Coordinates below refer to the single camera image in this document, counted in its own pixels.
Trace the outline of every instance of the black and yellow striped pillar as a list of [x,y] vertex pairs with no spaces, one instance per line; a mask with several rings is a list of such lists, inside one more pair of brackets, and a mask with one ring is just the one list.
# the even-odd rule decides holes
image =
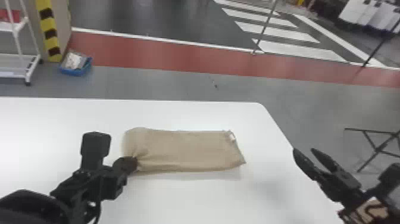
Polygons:
[[54,19],[51,0],[36,0],[36,9],[39,13],[40,28],[43,32],[48,61],[60,62],[63,55],[57,38],[57,24]]

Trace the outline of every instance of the white shelf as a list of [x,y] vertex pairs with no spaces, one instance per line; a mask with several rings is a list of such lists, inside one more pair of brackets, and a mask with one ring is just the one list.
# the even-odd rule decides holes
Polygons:
[[[4,3],[7,8],[7,14],[9,17],[11,17],[12,11],[10,7],[10,0],[4,0]],[[0,22],[0,32],[12,33],[18,52],[18,54],[0,54],[0,77],[25,79],[25,85],[29,86],[30,77],[36,66],[39,64],[39,62],[41,62],[41,60],[39,48],[36,43],[36,38],[33,34],[32,25],[30,24],[29,18],[27,16],[28,13],[26,11],[24,1],[20,0],[20,4],[24,15],[21,22]],[[18,36],[19,32],[25,25],[27,25],[29,28],[33,44],[35,46],[36,55],[24,55],[22,52]]]
[[40,55],[24,55],[21,63],[18,54],[0,54],[0,77],[30,80],[39,60]]
[[[29,21],[28,17],[24,17],[21,22],[14,23],[15,33],[18,34],[19,31],[25,26],[25,24]],[[13,27],[11,23],[8,22],[0,22],[0,32],[13,32]]]

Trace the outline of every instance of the gray concrete floor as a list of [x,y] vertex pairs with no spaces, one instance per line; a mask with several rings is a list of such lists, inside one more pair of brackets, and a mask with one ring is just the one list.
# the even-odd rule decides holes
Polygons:
[[[400,128],[400,90],[392,88],[100,66],[86,76],[72,77],[60,74],[52,63],[39,66],[32,82],[26,87],[0,79],[0,95],[260,102],[294,147],[306,155],[311,155],[311,147],[318,148],[353,170],[360,150],[370,155],[371,149],[362,138],[345,133],[345,127]],[[266,136],[263,141],[274,139]],[[375,172],[367,169],[358,177],[365,187],[373,186],[379,173],[376,167],[384,169],[391,162],[381,155],[372,166]]]

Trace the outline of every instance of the beige fabric bag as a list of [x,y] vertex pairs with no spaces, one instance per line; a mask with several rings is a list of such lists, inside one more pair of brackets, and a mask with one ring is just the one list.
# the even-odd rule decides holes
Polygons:
[[245,159],[231,131],[167,131],[136,127],[125,133],[124,156],[137,157],[141,172],[231,169]]

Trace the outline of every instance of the red floor stripe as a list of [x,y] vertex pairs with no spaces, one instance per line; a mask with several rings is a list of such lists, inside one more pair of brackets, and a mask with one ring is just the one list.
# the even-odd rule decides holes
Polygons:
[[344,63],[73,32],[72,49],[97,66],[191,71],[400,88],[400,71]]

